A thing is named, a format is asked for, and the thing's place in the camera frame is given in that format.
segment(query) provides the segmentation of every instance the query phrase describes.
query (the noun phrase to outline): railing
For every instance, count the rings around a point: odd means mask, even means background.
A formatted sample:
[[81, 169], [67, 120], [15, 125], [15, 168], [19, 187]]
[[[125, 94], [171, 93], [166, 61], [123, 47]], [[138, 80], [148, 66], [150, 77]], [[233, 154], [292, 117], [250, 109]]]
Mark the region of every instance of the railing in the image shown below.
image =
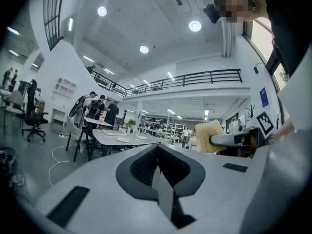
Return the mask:
[[125, 89], [123, 86], [120, 86], [116, 82], [109, 80], [98, 72], [91, 71], [90, 74], [101, 88], [116, 93], [122, 97], [126, 95], [127, 89]]
[[60, 41], [59, 15], [62, 0], [43, 0], [43, 22], [50, 50]]
[[193, 74], [187, 74], [182, 76], [176, 76], [172, 78], [162, 79], [150, 82], [149, 84], [140, 85], [136, 88], [131, 88], [126, 91], [125, 96], [131, 96], [135, 94], [142, 94], [149, 91], [163, 90], [166, 88], [187, 86], [193, 84], [221, 82], [221, 81], [239, 81], [243, 82], [240, 76], [240, 69], [222, 69], [211, 70], [206, 72], [199, 72]]

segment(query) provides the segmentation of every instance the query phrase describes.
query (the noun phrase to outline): gray floor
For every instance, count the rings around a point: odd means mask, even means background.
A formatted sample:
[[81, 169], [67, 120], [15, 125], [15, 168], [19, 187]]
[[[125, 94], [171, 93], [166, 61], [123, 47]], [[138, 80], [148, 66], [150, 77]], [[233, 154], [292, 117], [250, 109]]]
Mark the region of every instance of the gray floor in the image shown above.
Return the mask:
[[[17, 161], [19, 168], [26, 177], [26, 186], [22, 187], [18, 193], [27, 197], [31, 204], [34, 204], [38, 198], [50, 187], [49, 169], [56, 164], [52, 157], [52, 150], [56, 147], [67, 144], [67, 140], [60, 138], [58, 134], [51, 130], [67, 131], [66, 128], [56, 123], [41, 125], [41, 129], [46, 132], [46, 142], [42, 138], [33, 135], [31, 142], [27, 141], [27, 132], [22, 136], [20, 132], [20, 119], [11, 115], [6, 115], [6, 130], [3, 134], [3, 109], [0, 109], [0, 147], [11, 147], [17, 152]], [[75, 163], [73, 163], [75, 146], [70, 146], [68, 151], [65, 147], [54, 150], [54, 157], [59, 161], [69, 160], [70, 163], [58, 164], [51, 170], [51, 182], [57, 183], [72, 171], [87, 162], [87, 153], [82, 150], [78, 153]], [[101, 157], [101, 153], [94, 153], [93, 159]]]

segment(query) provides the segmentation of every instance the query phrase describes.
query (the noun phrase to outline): office chair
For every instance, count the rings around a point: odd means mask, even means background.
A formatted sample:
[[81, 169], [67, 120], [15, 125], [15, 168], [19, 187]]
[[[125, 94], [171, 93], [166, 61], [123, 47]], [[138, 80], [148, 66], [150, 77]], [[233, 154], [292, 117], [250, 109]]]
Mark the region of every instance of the office chair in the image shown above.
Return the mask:
[[32, 126], [31, 129], [22, 129], [21, 134], [24, 135], [24, 132], [30, 132], [27, 136], [27, 141], [30, 141], [30, 136], [33, 134], [39, 135], [41, 138], [43, 138], [43, 142], [45, 142], [45, 132], [39, 129], [36, 129], [36, 127], [39, 127], [40, 124], [46, 124], [48, 121], [43, 118], [43, 115], [47, 115], [46, 112], [40, 112], [39, 114], [35, 114], [35, 109], [38, 108], [34, 105], [34, 98], [35, 98], [35, 91], [37, 89], [37, 82], [33, 79], [30, 82], [30, 86], [27, 88], [27, 110], [25, 114], [24, 121], [28, 126]]
[[[21, 109], [13, 108], [12, 104], [19, 105], [21, 107]], [[20, 116], [20, 123], [19, 123], [19, 129], [20, 129], [20, 126], [21, 126], [21, 124], [23, 122], [23, 118], [24, 118], [23, 116], [25, 114], [25, 112], [23, 110], [24, 105], [25, 105], [25, 103], [24, 103], [24, 100], [23, 100], [23, 97], [22, 97], [20, 91], [14, 90], [5, 102], [4, 116], [3, 116], [3, 133], [4, 134], [5, 134], [5, 115], [6, 115], [6, 112], [8, 111], [10, 113], [13, 113], [13, 114]]]

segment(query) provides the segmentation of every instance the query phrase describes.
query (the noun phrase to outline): sign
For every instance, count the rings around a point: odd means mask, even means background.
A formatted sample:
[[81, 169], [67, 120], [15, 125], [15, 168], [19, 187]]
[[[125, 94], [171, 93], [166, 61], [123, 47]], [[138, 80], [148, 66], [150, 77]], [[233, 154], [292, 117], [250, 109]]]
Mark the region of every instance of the sign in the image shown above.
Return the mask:
[[264, 138], [267, 138], [273, 131], [274, 125], [272, 124], [266, 112], [261, 113], [256, 118], [257, 118], [258, 123], [260, 124], [260, 130]]
[[260, 97], [261, 97], [261, 101], [262, 101], [262, 107], [267, 106], [269, 104], [269, 101], [268, 101], [268, 96], [267, 96], [267, 92], [265, 91], [265, 88], [263, 88], [260, 91]]

